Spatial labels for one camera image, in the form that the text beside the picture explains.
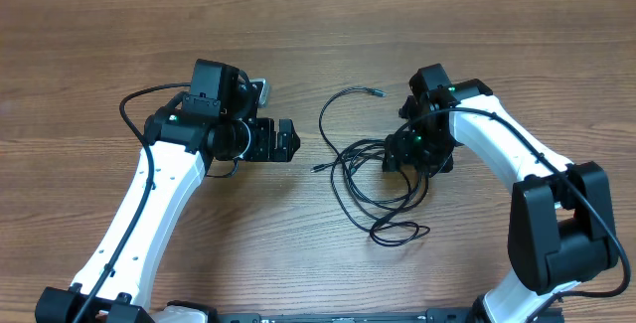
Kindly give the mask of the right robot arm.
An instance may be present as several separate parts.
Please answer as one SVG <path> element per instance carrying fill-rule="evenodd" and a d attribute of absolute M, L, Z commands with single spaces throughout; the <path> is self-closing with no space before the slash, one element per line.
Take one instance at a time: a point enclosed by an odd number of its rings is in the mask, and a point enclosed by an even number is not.
<path fill-rule="evenodd" d="M 511 269 L 468 308 L 429 308 L 428 322 L 561 322 L 555 301 L 624 257 L 617 245 L 609 182 L 594 162 L 575 164 L 543 145 L 477 79 L 452 82 L 443 66 L 419 69 L 398 114 L 406 124 L 385 141 L 383 168 L 433 176 L 452 152 L 472 150 L 511 195 Z"/>

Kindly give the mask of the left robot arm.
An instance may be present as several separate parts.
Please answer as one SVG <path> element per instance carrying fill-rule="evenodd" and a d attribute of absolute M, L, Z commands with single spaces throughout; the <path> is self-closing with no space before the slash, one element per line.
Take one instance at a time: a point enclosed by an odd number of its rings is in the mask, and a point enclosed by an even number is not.
<path fill-rule="evenodd" d="M 214 161 L 289 162 L 300 139 L 289 119 L 260 118 L 270 85 L 236 67 L 197 60 L 190 81 L 150 115 L 138 165 L 108 230 L 69 288 L 47 287 L 35 318 L 44 323 L 215 322 L 215 309 L 171 301 L 150 313 L 159 263 L 190 197 Z"/>

